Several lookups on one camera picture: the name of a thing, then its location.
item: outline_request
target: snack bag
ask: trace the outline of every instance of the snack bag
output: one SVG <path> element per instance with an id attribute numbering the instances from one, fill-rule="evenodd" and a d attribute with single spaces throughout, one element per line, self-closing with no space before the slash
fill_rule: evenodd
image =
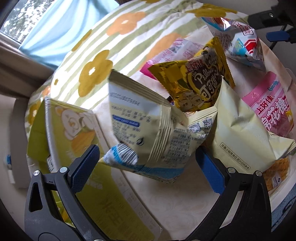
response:
<path id="1" fill-rule="evenodd" d="M 154 64 L 169 62 L 173 60 L 188 60 L 191 59 L 203 46 L 193 43 L 186 39 L 176 39 L 175 42 L 166 50 L 162 51 L 149 61 L 147 61 L 140 72 L 144 75 L 155 79 L 153 74 L 148 70 Z"/>
<path id="2" fill-rule="evenodd" d="M 253 28 L 227 18 L 202 18 L 218 36 L 227 57 L 265 71 L 261 43 Z"/>
<path id="3" fill-rule="evenodd" d="M 218 110 L 206 144 L 226 167 L 253 174 L 293 153 L 296 143 L 266 130 L 254 111 L 223 80 L 215 103 Z"/>
<path id="4" fill-rule="evenodd" d="M 35 116 L 27 152 L 38 169 L 45 174 L 69 166 L 90 144 L 99 147 L 101 157 L 109 150 L 94 113 L 45 97 Z M 73 225 L 58 193 L 53 195 L 63 220 Z M 157 241 L 161 234 L 161 227 L 116 168 L 98 163 L 76 197 L 110 239 Z"/>
<path id="5" fill-rule="evenodd" d="M 288 176 L 290 167 L 289 157 L 277 160 L 270 168 L 263 172 L 267 190 L 277 188 Z"/>
<path id="6" fill-rule="evenodd" d="M 255 111 L 268 131 L 286 137 L 292 130 L 292 112 L 275 73 L 268 72 L 242 100 Z"/>
<path id="7" fill-rule="evenodd" d="M 219 95 L 222 76 L 234 87 L 218 37 L 211 39 L 188 61 L 156 64 L 149 71 L 167 89 L 175 105 L 183 112 L 213 106 Z"/>
<path id="8" fill-rule="evenodd" d="M 112 71 L 109 102 L 113 133 L 119 143 L 99 162 L 171 183 L 206 139 L 215 107 L 189 118 L 165 98 Z"/>

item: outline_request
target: barcode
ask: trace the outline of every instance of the barcode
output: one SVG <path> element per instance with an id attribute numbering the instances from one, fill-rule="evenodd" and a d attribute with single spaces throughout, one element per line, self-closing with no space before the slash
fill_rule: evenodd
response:
<path id="1" fill-rule="evenodd" d="M 202 123 L 204 124 L 205 126 L 205 130 L 210 130 L 212 125 L 213 125 L 213 121 L 212 121 L 212 118 L 208 118 L 208 119 L 204 119 L 202 121 Z"/>
<path id="2" fill-rule="evenodd" d="M 137 161 L 137 153 L 125 143 L 117 144 L 117 152 L 120 159 L 126 164 L 135 164 Z"/>
<path id="3" fill-rule="evenodd" d="M 200 132 L 202 129 L 200 127 L 200 124 L 197 122 L 195 124 L 190 125 L 189 130 L 192 131 L 193 133 L 197 133 L 197 132 Z"/>
<path id="4" fill-rule="evenodd" d="M 54 170 L 54 164 L 52 163 L 52 157 L 51 156 L 49 156 L 47 158 L 47 165 L 48 165 L 49 171 L 50 172 L 53 172 L 53 170 Z"/>

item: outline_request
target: yellow snack bag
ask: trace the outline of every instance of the yellow snack bag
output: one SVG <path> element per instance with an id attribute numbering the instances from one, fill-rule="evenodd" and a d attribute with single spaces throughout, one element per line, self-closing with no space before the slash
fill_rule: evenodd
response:
<path id="1" fill-rule="evenodd" d="M 213 106 L 219 95 L 222 76 L 232 88 L 235 86 L 218 37 L 212 38 L 190 60 L 155 64 L 149 71 L 183 112 Z"/>

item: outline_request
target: yellow flower pattern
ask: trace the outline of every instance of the yellow flower pattern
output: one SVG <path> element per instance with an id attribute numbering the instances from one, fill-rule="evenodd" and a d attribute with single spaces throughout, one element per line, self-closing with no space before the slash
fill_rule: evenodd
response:
<path id="1" fill-rule="evenodd" d="M 224 18 L 227 12 L 237 13 L 237 11 L 233 9 L 218 7 L 209 3 L 205 3 L 200 8 L 193 9 L 186 12 L 194 13 L 197 18 L 200 18 L 200 17 Z"/>
<path id="2" fill-rule="evenodd" d="M 72 48 L 72 52 L 76 51 L 80 45 L 90 36 L 92 30 L 90 29 L 80 40 L 79 42 Z"/>
<path id="3" fill-rule="evenodd" d="M 28 115 L 28 122 L 30 125 L 33 124 L 35 116 L 37 114 L 37 111 L 41 105 L 41 100 L 39 99 L 36 103 L 32 104 L 29 109 L 29 115 Z"/>
<path id="4" fill-rule="evenodd" d="M 141 0 L 141 1 L 145 1 L 146 3 L 156 3 L 156 2 L 159 2 L 160 0 Z"/>
<path id="5" fill-rule="evenodd" d="M 88 62 L 82 69 L 79 76 L 78 94 L 80 97 L 86 96 L 91 90 L 110 73 L 113 62 L 106 60 L 109 50 L 103 50 L 96 55 L 93 61 Z"/>
<path id="6" fill-rule="evenodd" d="M 121 35 L 133 31 L 137 27 L 137 22 L 145 17 L 144 12 L 129 12 L 119 16 L 114 23 L 107 29 L 107 35 L 111 36 L 115 33 Z"/>

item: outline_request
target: nutrition label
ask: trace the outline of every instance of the nutrition label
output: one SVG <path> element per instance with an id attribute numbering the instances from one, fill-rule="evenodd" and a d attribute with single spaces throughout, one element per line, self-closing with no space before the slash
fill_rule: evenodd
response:
<path id="1" fill-rule="evenodd" d="M 112 115 L 112 127 L 114 134 L 125 143 L 134 145 L 137 143 L 140 125 L 151 122 L 151 116 L 140 111 L 132 111 L 127 108 L 112 105 L 112 109 L 120 112 L 120 115 Z"/>
<path id="2" fill-rule="evenodd" d="M 164 162 L 174 168 L 178 165 L 184 165 L 187 162 L 190 145 L 192 142 L 200 142 L 201 139 L 196 136 L 193 137 L 190 130 L 174 129 L 173 134 L 174 136 L 164 158 Z"/>

